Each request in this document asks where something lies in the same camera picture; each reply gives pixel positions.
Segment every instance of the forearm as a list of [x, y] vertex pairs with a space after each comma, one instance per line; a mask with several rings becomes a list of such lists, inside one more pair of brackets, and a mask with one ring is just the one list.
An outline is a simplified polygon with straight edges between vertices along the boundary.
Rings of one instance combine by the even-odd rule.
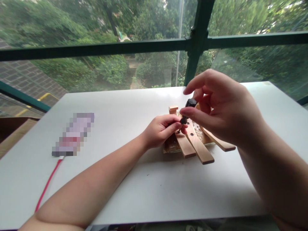
[[248, 175], [268, 209], [308, 227], [308, 165], [267, 125], [238, 148]]
[[102, 158], [57, 191], [35, 214], [46, 223], [86, 228], [145, 153], [141, 136]]

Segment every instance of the white table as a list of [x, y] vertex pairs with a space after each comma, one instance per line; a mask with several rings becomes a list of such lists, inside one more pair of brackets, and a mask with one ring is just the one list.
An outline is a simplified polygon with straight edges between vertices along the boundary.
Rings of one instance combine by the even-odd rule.
[[[244, 84], [266, 122], [306, 162], [308, 111], [269, 82]], [[0, 230], [19, 228], [34, 212], [54, 169], [52, 146], [76, 112], [94, 112], [94, 127], [78, 156], [66, 157], [45, 202], [78, 173], [139, 135], [168, 106], [185, 106], [183, 87], [66, 94], [0, 161]], [[215, 163], [149, 150], [93, 224], [120, 224], [265, 214], [237, 150], [209, 148]]]

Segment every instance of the wooden stick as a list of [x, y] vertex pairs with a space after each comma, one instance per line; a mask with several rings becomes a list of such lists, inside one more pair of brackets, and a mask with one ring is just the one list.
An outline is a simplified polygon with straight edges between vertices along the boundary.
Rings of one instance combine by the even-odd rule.
[[[177, 106], [172, 106], [169, 107], [169, 114], [175, 114], [176, 115], [176, 110], [178, 109]], [[194, 157], [196, 156], [196, 151], [193, 148], [193, 146], [190, 144], [189, 140], [187, 137], [182, 133], [177, 133], [177, 131], [174, 133], [176, 140], [182, 150], [184, 158], [189, 158], [189, 157]]]
[[223, 151], [232, 151], [235, 150], [235, 146], [233, 144], [227, 143], [215, 137], [210, 131], [206, 130], [204, 127], [200, 126], [202, 131], [211, 138], [215, 144], [217, 144]]
[[214, 158], [197, 136], [196, 131], [193, 128], [192, 120], [188, 119], [187, 122], [189, 123], [189, 125], [188, 128], [186, 129], [187, 130], [186, 136], [189, 139], [192, 146], [194, 147], [194, 149], [196, 150], [197, 156], [199, 157], [201, 163], [203, 165], [213, 163]]

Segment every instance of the person's right hand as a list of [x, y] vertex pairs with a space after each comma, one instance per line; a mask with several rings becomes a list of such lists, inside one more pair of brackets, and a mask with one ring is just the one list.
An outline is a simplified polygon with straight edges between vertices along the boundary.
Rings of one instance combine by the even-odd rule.
[[180, 114], [191, 118], [221, 140], [240, 146], [250, 137], [258, 136], [266, 126], [246, 87], [223, 73], [212, 69], [204, 71], [188, 83], [184, 94], [193, 91], [200, 110], [185, 107]]

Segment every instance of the black screwdriver handle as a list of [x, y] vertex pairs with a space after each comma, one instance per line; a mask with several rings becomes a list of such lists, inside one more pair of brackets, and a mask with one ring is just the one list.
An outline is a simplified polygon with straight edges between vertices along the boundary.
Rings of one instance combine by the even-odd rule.
[[[197, 105], [197, 101], [194, 99], [188, 99], [185, 107], [195, 107]], [[181, 124], [187, 124], [187, 117], [183, 116], [182, 119], [180, 120]]]

